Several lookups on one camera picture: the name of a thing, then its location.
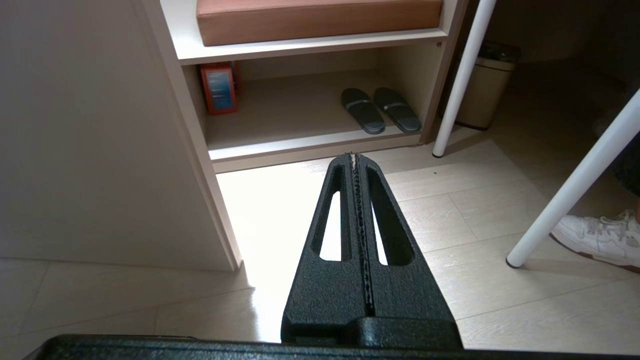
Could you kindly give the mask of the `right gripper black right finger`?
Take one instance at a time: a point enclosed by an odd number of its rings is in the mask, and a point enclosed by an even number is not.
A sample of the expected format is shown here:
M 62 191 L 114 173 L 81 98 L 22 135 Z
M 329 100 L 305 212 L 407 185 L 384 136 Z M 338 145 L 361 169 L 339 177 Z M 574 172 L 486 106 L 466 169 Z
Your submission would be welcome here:
M 353 180 L 365 316 L 350 322 L 350 337 L 378 349 L 462 349 L 455 319 L 381 168 L 358 154 Z

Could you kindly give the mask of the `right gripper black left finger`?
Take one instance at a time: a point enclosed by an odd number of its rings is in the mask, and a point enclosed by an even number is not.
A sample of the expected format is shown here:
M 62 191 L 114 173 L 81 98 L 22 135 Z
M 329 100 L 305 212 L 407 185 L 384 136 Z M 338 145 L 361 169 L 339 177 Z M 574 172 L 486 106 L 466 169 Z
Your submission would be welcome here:
M 361 215 L 355 194 L 354 165 L 350 153 L 331 160 L 318 196 L 306 241 L 281 321 L 286 344 L 339 344 L 345 329 L 368 316 L 371 305 L 366 281 L 366 253 Z M 321 256 L 334 194 L 339 193 L 339 260 Z

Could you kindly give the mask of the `white room door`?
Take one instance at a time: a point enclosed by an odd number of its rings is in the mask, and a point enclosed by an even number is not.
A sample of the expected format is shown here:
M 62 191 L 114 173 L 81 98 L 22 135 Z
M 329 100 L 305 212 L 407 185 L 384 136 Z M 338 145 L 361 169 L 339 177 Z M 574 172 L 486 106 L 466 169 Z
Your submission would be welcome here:
M 240 268 L 160 0 L 0 0 L 0 257 Z

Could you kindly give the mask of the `cream bench shelf cabinet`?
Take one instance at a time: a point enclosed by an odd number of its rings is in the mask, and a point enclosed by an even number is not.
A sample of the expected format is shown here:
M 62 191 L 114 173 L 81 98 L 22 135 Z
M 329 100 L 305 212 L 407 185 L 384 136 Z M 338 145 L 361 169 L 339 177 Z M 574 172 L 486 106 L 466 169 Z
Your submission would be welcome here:
M 442 0 L 439 27 L 205 46 L 197 0 L 150 0 L 148 17 L 178 70 L 174 87 L 195 116 L 217 173 L 421 145 L 435 113 L 469 0 Z M 199 65 L 234 61 L 237 111 L 208 114 Z M 367 93 L 385 130 L 368 134 L 345 110 L 347 88 Z M 422 123 L 405 133 L 375 104 L 400 93 Z

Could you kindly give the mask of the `black slipper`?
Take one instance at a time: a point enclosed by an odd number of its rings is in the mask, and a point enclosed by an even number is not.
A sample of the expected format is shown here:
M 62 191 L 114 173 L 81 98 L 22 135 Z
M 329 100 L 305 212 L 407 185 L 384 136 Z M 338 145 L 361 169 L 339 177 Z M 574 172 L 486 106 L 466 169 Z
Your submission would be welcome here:
M 341 102 L 364 132 L 378 135 L 386 130 L 384 119 L 365 91 L 358 88 L 346 88 L 341 94 Z
M 419 133 L 422 123 L 403 96 L 391 88 L 377 88 L 374 92 L 377 107 L 404 133 Z

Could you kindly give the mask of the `white sneaker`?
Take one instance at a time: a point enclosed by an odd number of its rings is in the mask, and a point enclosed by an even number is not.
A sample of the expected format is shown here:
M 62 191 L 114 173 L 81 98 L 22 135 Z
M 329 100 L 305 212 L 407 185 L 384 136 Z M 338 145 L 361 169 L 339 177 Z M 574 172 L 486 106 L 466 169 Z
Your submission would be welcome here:
M 640 274 L 640 222 L 633 210 L 613 218 L 566 215 L 550 237 L 577 255 Z

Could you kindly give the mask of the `white table with round legs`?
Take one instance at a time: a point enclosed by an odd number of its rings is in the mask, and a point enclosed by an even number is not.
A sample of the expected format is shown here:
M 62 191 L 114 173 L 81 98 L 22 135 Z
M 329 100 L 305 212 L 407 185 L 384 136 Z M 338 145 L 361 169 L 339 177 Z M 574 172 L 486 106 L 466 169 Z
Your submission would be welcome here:
M 443 157 L 457 118 L 463 96 L 473 72 L 487 27 L 490 23 L 497 0 L 479 0 L 474 14 L 467 42 L 462 52 L 460 65 L 454 77 L 454 83 L 445 107 L 445 114 L 432 149 L 436 158 Z M 533 224 L 506 256 L 506 265 L 512 269 L 520 268 L 534 250 L 550 235 L 553 228 L 582 198 L 612 161 L 626 148 L 640 132 L 640 88 L 623 109 L 617 114 L 606 131 L 590 148 L 579 165 L 574 169 L 562 187 L 535 219 Z

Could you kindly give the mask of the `grey waste bin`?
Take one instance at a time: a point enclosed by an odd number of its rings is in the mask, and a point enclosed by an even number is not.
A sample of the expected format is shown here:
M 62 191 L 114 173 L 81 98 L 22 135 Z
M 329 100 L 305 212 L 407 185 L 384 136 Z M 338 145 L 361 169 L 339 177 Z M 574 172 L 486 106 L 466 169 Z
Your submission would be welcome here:
M 480 46 L 456 125 L 482 132 L 490 128 L 519 59 L 521 49 L 514 45 L 485 41 Z

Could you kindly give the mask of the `orange box with blue label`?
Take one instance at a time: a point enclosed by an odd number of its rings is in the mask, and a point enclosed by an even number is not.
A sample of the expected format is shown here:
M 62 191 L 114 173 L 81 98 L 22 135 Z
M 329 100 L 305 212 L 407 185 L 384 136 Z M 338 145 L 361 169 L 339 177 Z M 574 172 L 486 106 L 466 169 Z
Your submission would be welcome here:
M 218 116 L 237 112 L 240 91 L 237 63 L 205 63 L 198 68 L 208 114 Z

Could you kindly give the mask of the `brown bench cushion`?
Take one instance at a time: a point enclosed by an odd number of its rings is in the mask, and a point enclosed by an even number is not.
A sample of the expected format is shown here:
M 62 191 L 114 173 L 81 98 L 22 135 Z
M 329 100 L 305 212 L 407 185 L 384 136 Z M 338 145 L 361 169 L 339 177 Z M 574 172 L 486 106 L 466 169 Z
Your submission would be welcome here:
M 197 0 L 205 46 L 438 28 L 442 0 Z

